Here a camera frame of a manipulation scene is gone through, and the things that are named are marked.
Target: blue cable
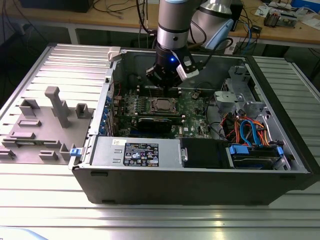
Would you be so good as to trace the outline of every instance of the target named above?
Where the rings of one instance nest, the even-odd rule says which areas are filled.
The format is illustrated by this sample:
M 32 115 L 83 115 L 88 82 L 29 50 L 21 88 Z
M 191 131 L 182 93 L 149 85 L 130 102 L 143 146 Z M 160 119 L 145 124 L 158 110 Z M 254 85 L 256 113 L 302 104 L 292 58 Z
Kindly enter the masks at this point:
M 245 127 L 245 124 L 246 123 L 250 123 L 251 127 L 252 127 L 252 135 L 253 135 L 253 139 L 254 139 L 254 142 L 257 146 L 259 147 L 263 147 L 263 145 L 261 144 L 260 142 L 260 139 L 259 137 L 257 136 L 257 130 L 256 130 L 256 126 L 255 124 L 250 121 L 250 120 L 244 120 L 241 125 L 240 125 L 240 135 L 241 135 L 241 138 L 249 145 L 249 147 L 252 147 L 251 145 L 251 142 L 249 142 L 246 138 L 245 138 L 245 135 L 244 135 L 244 127 Z
M 247 23 L 245 23 L 244 21 L 239 21 L 241 23 L 243 23 L 247 28 L 248 28 L 248 33 L 249 33 L 249 41 L 248 41 L 248 44 L 246 45 L 244 51 L 243 51 L 243 55 L 248 51 L 248 48 L 249 48 L 249 45 L 251 44 L 251 38 L 252 38 L 252 33 L 251 33 L 251 30 L 250 30 L 250 27 Z

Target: warning label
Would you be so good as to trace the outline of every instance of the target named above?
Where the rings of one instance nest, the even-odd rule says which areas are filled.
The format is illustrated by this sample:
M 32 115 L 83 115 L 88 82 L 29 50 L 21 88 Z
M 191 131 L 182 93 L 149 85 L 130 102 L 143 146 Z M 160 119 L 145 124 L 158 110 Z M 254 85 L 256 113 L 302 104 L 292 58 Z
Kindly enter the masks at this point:
M 126 143 L 123 164 L 137 167 L 159 167 L 159 145 L 156 143 Z

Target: circuit board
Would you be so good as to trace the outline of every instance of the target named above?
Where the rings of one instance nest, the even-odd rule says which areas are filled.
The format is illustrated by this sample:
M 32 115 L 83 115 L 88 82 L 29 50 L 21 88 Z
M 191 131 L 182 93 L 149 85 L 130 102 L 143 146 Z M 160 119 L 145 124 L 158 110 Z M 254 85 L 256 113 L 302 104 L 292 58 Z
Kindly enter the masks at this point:
M 118 137 L 135 138 L 211 138 L 206 123 L 206 98 L 192 98 L 192 90 L 184 90 L 177 98 L 139 96 L 130 90 L 121 97 L 115 106 Z M 170 132 L 144 132 L 137 128 L 140 118 L 170 120 Z

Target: sticker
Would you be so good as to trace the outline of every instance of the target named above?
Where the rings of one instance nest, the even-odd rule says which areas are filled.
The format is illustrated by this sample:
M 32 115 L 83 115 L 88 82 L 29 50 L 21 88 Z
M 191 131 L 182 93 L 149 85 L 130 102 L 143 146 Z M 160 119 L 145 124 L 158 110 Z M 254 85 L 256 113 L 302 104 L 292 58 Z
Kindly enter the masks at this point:
M 159 144 L 157 143 L 125 143 L 125 166 L 159 167 Z
M 112 145 L 124 146 L 126 144 L 126 142 L 127 142 L 127 140 L 125 140 L 125 139 L 113 139 Z

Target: motherboard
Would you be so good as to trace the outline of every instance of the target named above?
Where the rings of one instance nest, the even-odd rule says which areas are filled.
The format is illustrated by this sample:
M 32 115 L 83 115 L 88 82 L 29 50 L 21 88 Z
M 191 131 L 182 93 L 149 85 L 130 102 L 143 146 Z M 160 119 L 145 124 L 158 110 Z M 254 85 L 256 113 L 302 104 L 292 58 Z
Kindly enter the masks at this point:
M 208 97 L 195 97 L 194 90 L 175 97 L 141 96 L 129 90 L 114 101 L 115 133 L 135 138 L 211 138 L 205 110 Z

